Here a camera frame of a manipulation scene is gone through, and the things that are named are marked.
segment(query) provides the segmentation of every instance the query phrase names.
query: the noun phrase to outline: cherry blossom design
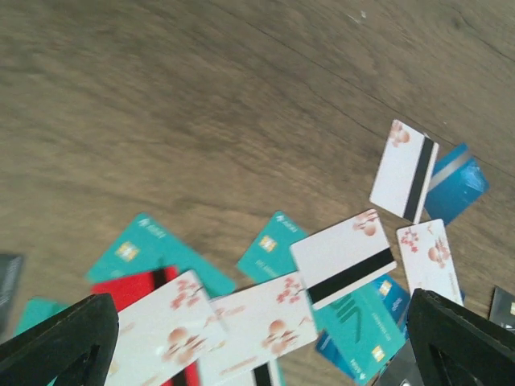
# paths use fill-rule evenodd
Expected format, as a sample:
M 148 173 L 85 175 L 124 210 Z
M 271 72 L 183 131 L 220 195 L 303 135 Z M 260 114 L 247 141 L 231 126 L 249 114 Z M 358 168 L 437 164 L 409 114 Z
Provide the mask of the cherry blossom design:
M 411 249 L 411 252 L 416 253 L 418 252 L 417 242 L 418 233 L 413 232 L 411 228 L 407 228 L 401 237 L 401 244 L 407 245 Z
M 300 293 L 304 290 L 304 287 L 295 282 L 292 277 L 287 277 L 284 280 L 284 290 L 277 296 L 277 303 L 284 303 L 288 301 L 293 304 L 300 300 Z
M 192 362 L 196 352 L 204 348 L 204 342 L 200 335 L 190 335 L 184 327 L 175 328 L 168 335 L 168 350 L 163 354 L 163 362 L 174 360 L 180 366 L 186 366 Z
M 354 231 L 363 231 L 366 236 L 373 236 L 376 234 L 377 226 L 376 221 L 379 219 L 375 209 L 364 211 L 354 218 L 352 229 Z
M 410 133 L 404 129 L 402 122 L 395 120 L 392 123 L 388 139 L 392 142 L 393 147 L 399 147 L 400 144 L 410 141 Z
M 297 328 L 302 326 L 305 322 L 313 323 L 312 319 L 305 317 L 301 320 Z M 300 336 L 295 332 L 296 328 L 289 329 L 288 325 L 281 319 L 274 320 L 268 327 L 269 334 L 262 341 L 262 346 L 265 349 L 270 349 L 272 354 L 276 356 L 282 355 L 289 347 L 297 343 L 297 338 Z
M 435 246 L 427 251 L 427 256 L 429 256 L 431 261 L 437 263 L 440 268 L 445 268 L 446 261 L 451 257 L 451 251 L 447 247 L 445 239 L 439 237 L 435 242 Z
M 173 310 L 178 310 L 183 304 L 190 308 L 200 300 L 199 292 L 202 289 L 201 285 L 190 282 L 187 279 L 181 279 L 177 281 L 177 288 L 179 294 L 170 304 Z

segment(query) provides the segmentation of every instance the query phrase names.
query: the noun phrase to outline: gray card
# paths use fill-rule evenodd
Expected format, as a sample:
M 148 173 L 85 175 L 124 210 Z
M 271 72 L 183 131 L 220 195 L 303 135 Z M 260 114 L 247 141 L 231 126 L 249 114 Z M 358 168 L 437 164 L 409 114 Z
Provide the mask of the gray card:
M 0 340 L 5 340 L 10 308 L 19 275 L 22 270 L 23 256 L 0 253 Z
M 490 321 L 515 333 L 515 296 L 501 287 L 493 292 Z
M 424 386 L 409 340 L 390 360 L 374 386 Z

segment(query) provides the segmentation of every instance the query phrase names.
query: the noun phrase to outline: wood grain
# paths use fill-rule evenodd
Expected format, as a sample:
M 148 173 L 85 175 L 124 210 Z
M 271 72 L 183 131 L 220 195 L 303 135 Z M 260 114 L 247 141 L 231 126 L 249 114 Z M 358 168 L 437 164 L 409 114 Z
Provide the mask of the wood grain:
M 234 265 L 274 211 L 313 232 L 370 206 L 394 118 L 440 154 L 466 142 L 491 184 L 447 230 L 486 315 L 494 284 L 515 293 L 514 19 L 505 0 L 4 0 L 0 235 L 28 256 L 11 326 L 31 296 L 85 296 L 140 211 L 248 283 Z M 395 244 L 405 222 L 381 218 Z M 350 384 L 313 347 L 281 363 Z

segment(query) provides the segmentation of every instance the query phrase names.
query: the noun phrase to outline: white card with floral design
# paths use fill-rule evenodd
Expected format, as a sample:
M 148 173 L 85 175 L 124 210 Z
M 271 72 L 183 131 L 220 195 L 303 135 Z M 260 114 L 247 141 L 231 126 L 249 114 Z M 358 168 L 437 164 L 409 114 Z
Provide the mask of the white card with floral design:
M 298 273 L 218 298 L 212 305 L 230 333 L 197 362 L 202 384 L 224 384 L 317 338 Z
M 118 313 L 106 386 L 160 386 L 227 338 L 193 271 Z
M 397 239 L 410 293 L 416 288 L 431 290 L 462 306 L 443 221 L 398 229 Z

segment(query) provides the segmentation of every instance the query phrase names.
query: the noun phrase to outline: card logo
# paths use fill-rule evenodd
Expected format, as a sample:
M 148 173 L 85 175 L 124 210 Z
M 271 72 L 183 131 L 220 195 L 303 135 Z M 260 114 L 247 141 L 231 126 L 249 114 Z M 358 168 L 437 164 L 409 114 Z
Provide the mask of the card logo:
M 284 225 L 285 227 L 287 227 L 290 231 L 292 231 L 293 233 L 297 232 L 298 229 L 297 227 L 295 227 L 290 221 L 288 221 L 288 219 L 286 218 L 285 215 L 279 215 L 277 217 L 275 217 L 275 219 L 281 223 L 282 225 Z
M 331 303 L 330 307 L 336 310 L 336 317 L 340 320 L 340 324 L 347 322 L 352 316 L 356 316 L 356 343 L 361 340 L 361 324 L 362 313 L 356 305 L 356 301 L 351 294 L 343 296 L 340 300 Z

